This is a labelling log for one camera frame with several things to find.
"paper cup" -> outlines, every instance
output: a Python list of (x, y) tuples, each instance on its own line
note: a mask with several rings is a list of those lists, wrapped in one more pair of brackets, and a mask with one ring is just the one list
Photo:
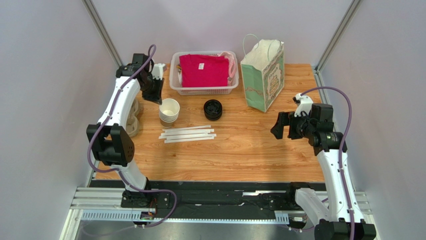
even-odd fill
[(158, 109), (161, 125), (165, 128), (170, 128), (176, 119), (178, 119), (181, 106), (179, 106), (178, 101), (172, 98), (166, 98), (162, 101)]

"paper bag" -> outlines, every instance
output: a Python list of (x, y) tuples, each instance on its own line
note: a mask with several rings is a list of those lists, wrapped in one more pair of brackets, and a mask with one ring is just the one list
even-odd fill
[(265, 113), (284, 87), (284, 43), (262, 39), (240, 65), (247, 105)]

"white plastic basket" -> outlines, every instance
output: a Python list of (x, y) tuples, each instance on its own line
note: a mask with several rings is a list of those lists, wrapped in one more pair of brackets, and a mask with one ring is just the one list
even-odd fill
[[(179, 57), (187, 54), (199, 54), (199, 55), (210, 55), (217, 56), (225, 51), (180, 51), (173, 54), (170, 64), (170, 88), (176, 90), (180, 95), (218, 95), (218, 94), (230, 94), (232, 89), (238, 86), (238, 71), (235, 72), (229, 86), (211, 86), (211, 87), (182, 87), (178, 78), (178, 68), (176, 65), (180, 64)], [(233, 55), (235, 61), (237, 57), (233, 51), (226, 51)]]

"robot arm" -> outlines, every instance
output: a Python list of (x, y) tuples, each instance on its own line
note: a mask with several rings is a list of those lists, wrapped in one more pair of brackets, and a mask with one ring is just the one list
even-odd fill
[[(350, 211), (354, 213), (355, 239), (374, 239), (375, 227), (365, 223), (356, 202), (348, 171), (345, 143), (342, 152), (343, 167), (340, 169), (339, 146), (343, 134), (333, 131), (333, 106), (313, 103), (309, 96), (300, 93), (293, 100), (297, 104), (297, 109), (294, 112), (280, 112), (276, 124), (270, 131), (277, 139), (282, 139), (284, 126), (289, 126), (288, 138), (292, 140), (308, 138), (321, 165), (328, 193), (329, 209), (317, 197), (314, 190), (300, 188), (295, 192), (296, 203), (304, 209), (308, 218), (316, 226), (315, 239), (347, 239), (350, 232)], [(348, 199), (345, 195), (341, 170), (348, 187)], [(351, 209), (348, 207), (348, 201), (352, 203)]]
[[(98, 134), (93, 144), (92, 152), (94, 158), (102, 161), (110, 168), (119, 169), (120, 177), (123, 176), (126, 184), (126, 190), (136, 192), (130, 185), (139, 189), (149, 189), (148, 179), (141, 173), (137, 164), (133, 160), (135, 154), (135, 145), (129, 135), (126, 133), (127, 118), (132, 107), (132, 103), (139, 91), (142, 91), (142, 98), (157, 104), (162, 103), (161, 92), (163, 88), (163, 74), (166, 70), (164, 63), (154, 64), (145, 67), (135, 79), (129, 81), (123, 89), (121, 86), (129, 77), (135, 73), (147, 60), (145, 54), (135, 53), (132, 63), (121, 66), (116, 72), (116, 81), (114, 91), (107, 106), (107, 110), (100, 117), (98, 124), (91, 124), (87, 127), (87, 137), (89, 141), (94, 136), (99, 125), (105, 119), (109, 119), (101, 132)], [(115, 102), (114, 112), (109, 118), (109, 109)]]

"folded shirt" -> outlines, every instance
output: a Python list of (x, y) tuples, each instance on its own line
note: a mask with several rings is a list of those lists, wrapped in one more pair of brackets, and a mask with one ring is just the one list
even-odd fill
[(226, 87), (229, 60), (224, 56), (188, 54), (179, 57), (182, 68), (182, 87)]

